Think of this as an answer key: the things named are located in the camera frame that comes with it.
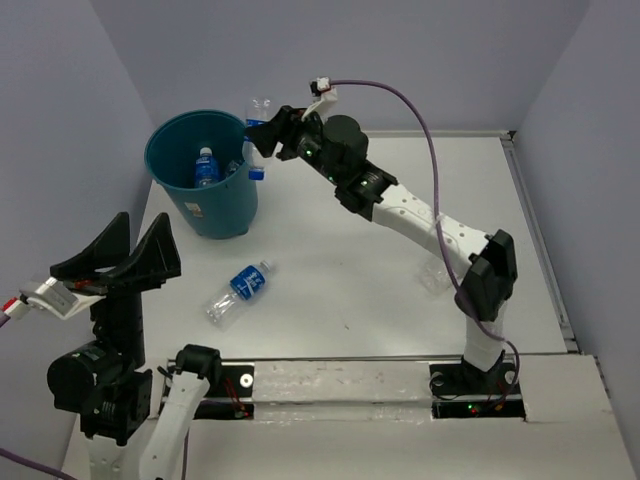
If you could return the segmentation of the small blue label bottle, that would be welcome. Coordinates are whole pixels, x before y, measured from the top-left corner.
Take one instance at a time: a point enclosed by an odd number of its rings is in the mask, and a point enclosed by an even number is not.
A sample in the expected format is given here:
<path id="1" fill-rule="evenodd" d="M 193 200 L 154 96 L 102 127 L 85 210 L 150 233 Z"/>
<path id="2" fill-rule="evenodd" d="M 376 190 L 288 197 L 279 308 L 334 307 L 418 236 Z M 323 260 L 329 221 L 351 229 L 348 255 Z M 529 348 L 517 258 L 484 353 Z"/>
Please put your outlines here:
<path id="1" fill-rule="evenodd" d="M 261 151 L 263 131 L 260 128 L 271 119 L 272 102 L 268 97 L 252 97 L 245 108 L 245 127 L 249 134 L 244 136 L 243 159 L 248 165 L 248 178 L 263 181 L 271 158 Z"/>

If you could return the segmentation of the Pocari bottle white cap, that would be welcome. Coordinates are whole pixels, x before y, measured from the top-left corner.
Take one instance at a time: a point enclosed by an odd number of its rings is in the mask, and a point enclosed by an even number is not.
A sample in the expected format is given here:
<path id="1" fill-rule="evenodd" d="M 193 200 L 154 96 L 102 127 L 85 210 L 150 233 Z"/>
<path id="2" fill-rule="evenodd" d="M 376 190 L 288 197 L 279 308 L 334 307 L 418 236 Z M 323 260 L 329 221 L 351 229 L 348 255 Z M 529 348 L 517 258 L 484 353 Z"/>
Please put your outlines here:
<path id="1" fill-rule="evenodd" d="M 209 147 L 202 147 L 195 162 L 194 184 L 196 188 L 214 185 L 221 180 L 220 167 Z"/>

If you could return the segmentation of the clear bottle beige label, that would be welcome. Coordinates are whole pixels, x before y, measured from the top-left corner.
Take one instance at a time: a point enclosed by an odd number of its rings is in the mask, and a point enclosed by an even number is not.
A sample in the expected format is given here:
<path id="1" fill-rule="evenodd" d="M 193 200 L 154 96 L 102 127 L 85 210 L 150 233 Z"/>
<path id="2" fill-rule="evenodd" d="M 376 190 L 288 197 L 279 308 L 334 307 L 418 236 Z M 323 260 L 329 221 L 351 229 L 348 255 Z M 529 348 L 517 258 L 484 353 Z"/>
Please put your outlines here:
<path id="1" fill-rule="evenodd" d="M 451 287 L 445 263 L 437 256 L 426 259 L 419 272 L 419 280 L 425 289 L 435 296 L 444 294 Z"/>

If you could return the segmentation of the clear capless bottle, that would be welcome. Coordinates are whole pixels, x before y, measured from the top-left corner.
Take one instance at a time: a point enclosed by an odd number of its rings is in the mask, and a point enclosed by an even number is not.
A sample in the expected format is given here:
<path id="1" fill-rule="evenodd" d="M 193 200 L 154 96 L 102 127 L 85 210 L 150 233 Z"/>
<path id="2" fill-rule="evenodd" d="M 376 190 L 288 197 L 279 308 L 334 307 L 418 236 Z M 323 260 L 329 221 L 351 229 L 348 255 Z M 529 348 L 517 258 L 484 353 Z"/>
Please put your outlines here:
<path id="1" fill-rule="evenodd" d="M 225 167 L 224 179 L 227 180 L 233 177 L 244 165 L 245 162 L 243 160 L 231 160 Z"/>

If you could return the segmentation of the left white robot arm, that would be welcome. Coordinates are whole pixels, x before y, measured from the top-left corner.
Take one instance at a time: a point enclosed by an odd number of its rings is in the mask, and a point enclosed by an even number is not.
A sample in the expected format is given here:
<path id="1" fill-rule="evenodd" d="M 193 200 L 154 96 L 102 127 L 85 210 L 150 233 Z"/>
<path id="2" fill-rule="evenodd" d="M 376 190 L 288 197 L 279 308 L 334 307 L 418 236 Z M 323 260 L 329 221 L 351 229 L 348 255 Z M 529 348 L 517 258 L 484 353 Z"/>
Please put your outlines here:
<path id="1" fill-rule="evenodd" d="M 88 310 L 93 340 L 48 368 L 55 408 L 78 414 L 91 443 L 124 450 L 151 412 L 153 373 L 146 368 L 142 295 L 181 274 L 170 218 L 156 216 L 131 247 L 129 216 L 117 214 L 80 253 L 50 269 L 51 308 Z M 140 463 L 143 479 L 165 479 L 205 395 L 221 383 L 219 350 L 188 344 L 176 355 L 172 387 Z"/>

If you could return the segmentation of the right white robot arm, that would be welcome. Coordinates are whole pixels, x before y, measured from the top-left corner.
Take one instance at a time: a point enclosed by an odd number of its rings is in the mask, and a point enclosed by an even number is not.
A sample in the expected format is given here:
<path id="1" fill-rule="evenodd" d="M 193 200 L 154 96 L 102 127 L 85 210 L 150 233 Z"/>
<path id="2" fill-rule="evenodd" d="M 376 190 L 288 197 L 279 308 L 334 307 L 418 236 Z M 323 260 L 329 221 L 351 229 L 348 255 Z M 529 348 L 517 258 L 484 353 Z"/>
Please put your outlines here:
<path id="1" fill-rule="evenodd" d="M 453 277 L 454 301 L 466 317 L 466 341 L 456 378 L 482 392 L 504 361 L 503 310 L 518 278 L 513 237 L 470 228 L 414 196 L 368 158 L 369 139 L 346 115 L 282 107 L 269 121 L 245 129 L 264 157 L 304 160 L 334 187 L 348 211 L 389 228 L 444 262 Z"/>

